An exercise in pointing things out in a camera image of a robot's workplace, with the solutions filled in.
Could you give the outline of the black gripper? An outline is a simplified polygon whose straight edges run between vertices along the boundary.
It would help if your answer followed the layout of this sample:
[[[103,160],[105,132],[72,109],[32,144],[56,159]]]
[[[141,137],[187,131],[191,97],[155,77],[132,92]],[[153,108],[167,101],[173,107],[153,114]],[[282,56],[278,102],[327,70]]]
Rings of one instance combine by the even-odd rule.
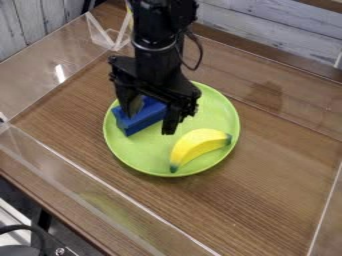
[[[167,107],[163,118],[161,134],[172,135],[180,118],[193,116],[197,110],[199,89],[184,77],[180,70],[173,71],[161,83],[151,83],[136,74],[132,57],[111,56],[109,80],[116,87],[116,96],[124,114],[132,118],[143,107],[141,95],[159,100]]]

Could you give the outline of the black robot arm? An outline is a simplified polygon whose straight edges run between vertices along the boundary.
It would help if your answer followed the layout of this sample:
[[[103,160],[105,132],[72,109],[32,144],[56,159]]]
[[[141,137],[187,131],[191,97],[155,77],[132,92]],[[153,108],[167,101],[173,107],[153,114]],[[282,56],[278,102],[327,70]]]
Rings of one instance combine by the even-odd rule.
[[[131,44],[135,55],[111,56],[109,80],[123,112],[135,116],[141,98],[165,104],[161,133],[175,133],[179,123],[197,109],[201,92],[181,69],[184,40],[196,36],[189,30],[196,20],[196,0],[128,0],[133,26]]]

